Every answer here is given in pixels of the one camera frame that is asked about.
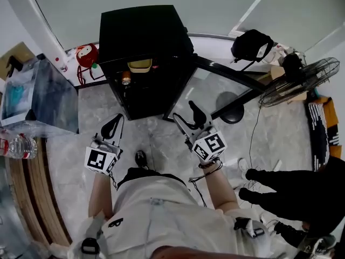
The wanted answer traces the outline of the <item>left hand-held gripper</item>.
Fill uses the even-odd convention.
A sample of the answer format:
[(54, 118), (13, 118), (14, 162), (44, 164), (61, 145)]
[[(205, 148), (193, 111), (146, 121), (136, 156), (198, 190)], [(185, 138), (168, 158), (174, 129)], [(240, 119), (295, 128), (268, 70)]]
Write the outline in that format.
[(86, 147), (85, 168), (103, 175), (110, 175), (122, 153), (119, 146), (124, 121), (124, 116), (119, 113), (102, 126), (101, 136), (106, 140), (113, 138), (112, 145), (96, 137), (92, 138), (91, 144)]

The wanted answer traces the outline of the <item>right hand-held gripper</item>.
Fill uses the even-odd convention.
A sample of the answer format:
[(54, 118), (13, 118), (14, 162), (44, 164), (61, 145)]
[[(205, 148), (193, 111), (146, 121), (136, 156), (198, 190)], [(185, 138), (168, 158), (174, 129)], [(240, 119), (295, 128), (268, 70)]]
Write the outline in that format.
[(184, 135), (191, 135), (185, 141), (189, 150), (195, 153), (201, 162), (209, 162), (227, 149), (227, 143), (222, 132), (211, 126), (211, 114), (192, 100), (188, 104), (193, 111), (194, 123), (188, 123), (177, 113), (172, 114), (173, 120)]

